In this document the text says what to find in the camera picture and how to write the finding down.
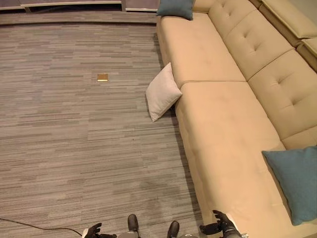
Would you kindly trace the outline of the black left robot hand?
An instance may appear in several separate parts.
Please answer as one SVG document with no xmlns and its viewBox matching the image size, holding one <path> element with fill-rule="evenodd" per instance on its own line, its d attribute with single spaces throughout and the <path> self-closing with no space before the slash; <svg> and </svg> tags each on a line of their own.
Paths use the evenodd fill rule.
<svg viewBox="0 0 317 238">
<path fill-rule="evenodd" d="M 86 228 L 81 238 L 117 238 L 116 234 L 102 234 L 101 231 L 102 223 L 97 223 L 89 228 Z"/>
</svg>

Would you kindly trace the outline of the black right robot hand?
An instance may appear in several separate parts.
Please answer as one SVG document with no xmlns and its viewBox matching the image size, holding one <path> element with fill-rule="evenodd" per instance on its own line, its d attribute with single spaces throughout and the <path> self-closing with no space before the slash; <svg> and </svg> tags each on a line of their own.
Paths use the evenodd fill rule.
<svg viewBox="0 0 317 238">
<path fill-rule="evenodd" d="M 214 235 L 222 232 L 223 235 L 225 235 L 227 232 L 237 231 L 235 225 L 226 214 L 218 210 L 213 210 L 212 212 L 217 218 L 217 222 L 208 225 L 200 225 L 199 229 L 203 234 Z"/>
</svg>

